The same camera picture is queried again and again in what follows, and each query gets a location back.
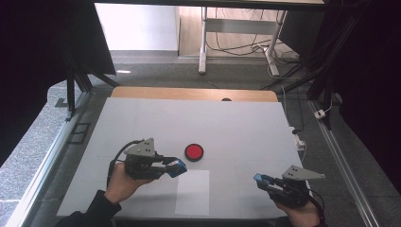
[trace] aluminum rail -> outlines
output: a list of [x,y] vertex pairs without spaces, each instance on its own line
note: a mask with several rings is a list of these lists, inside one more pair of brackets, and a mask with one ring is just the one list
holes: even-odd
[[[309,101],[309,107],[312,113],[318,111],[312,101]],[[349,167],[348,162],[344,157],[334,134],[332,133],[332,131],[327,129],[327,127],[321,120],[317,121],[324,136],[324,139],[330,148],[331,154],[333,155],[334,160],[336,161],[336,164],[340,170],[342,178],[345,180],[345,184],[347,185],[350,194],[356,202],[357,209],[360,212],[360,215],[365,222],[365,225],[367,227],[379,227],[380,225],[377,218],[375,217],[375,213],[370,203],[366,199],[365,193],[360,188],[351,167]]]
[[[89,100],[89,97],[90,96],[88,94],[81,94],[78,99],[77,106],[85,106]],[[38,195],[41,192],[53,165],[56,163],[57,158],[59,157],[64,144],[68,139],[69,134],[82,114],[82,109],[84,108],[77,108],[77,111],[71,120],[65,121],[61,126],[61,129],[50,146],[50,149],[45,154],[44,160],[39,165],[38,170],[29,183],[29,186],[27,187],[23,197],[20,199],[20,202],[9,218],[6,227],[20,227],[24,225],[35,200],[38,198]]]

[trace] sleeve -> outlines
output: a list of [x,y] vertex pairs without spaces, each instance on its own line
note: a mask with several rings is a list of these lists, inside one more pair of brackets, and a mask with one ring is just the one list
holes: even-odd
[[112,204],[104,197],[104,191],[98,190],[86,213],[76,211],[60,220],[56,227],[106,227],[120,210],[120,204]]

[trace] wooden edge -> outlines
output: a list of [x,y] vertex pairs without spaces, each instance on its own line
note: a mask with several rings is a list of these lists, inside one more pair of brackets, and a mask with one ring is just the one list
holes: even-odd
[[114,88],[112,97],[216,101],[221,101],[223,98],[230,98],[232,101],[278,101],[277,95],[272,91],[125,86]]

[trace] wall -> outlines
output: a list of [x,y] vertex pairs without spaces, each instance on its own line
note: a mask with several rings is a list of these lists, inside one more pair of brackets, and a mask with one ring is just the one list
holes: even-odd
[[96,10],[110,50],[178,51],[178,7],[96,4]]

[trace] metal frame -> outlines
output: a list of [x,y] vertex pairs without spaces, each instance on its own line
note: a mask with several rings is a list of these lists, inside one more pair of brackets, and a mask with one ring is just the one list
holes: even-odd
[[[308,103],[312,113],[318,111],[312,101],[309,101]],[[337,167],[340,170],[342,178],[345,180],[345,184],[347,185],[349,192],[356,202],[357,209],[359,210],[360,215],[365,222],[365,225],[368,227],[379,227],[380,225],[377,218],[375,217],[375,213],[370,203],[366,199],[365,194],[360,188],[359,183],[357,182],[357,179],[354,176],[351,167],[349,167],[345,156],[342,154],[342,150],[339,146],[339,143],[337,143],[336,137],[321,120],[317,121],[319,124],[319,128],[322,131],[323,137],[330,148],[331,154],[336,161]]]
[[[88,94],[82,93],[78,99],[77,105],[85,106],[88,103],[89,98],[90,96]],[[44,187],[44,183],[47,180],[47,177],[50,175],[53,165],[56,163],[69,134],[73,130],[80,115],[83,113],[83,109],[84,108],[77,109],[76,114],[74,114],[71,120],[65,121],[61,126],[61,130],[56,136],[56,139],[53,141],[49,151],[44,156],[44,160],[40,164],[23,197],[9,218],[6,227],[20,227],[24,225],[24,222],[26,221],[26,218],[29,215],[35,200],[38,198],[40,191]]]
[[271,75],[278,77],[277,66],[272,56],[278,35],[283,25],[286,11],[281,11],[277,21],[251,21],[251,20],[233,20],[233,19],[217,19],[207,18],[207,7],[201,8],[201,44],[200,44],[200,64],[199,74],[206,73],[206,33],[221,32],[221,33],[239,33],[239,34],[260,34],[271,35],[269,48],[264,48],[266,59],[269,63]]

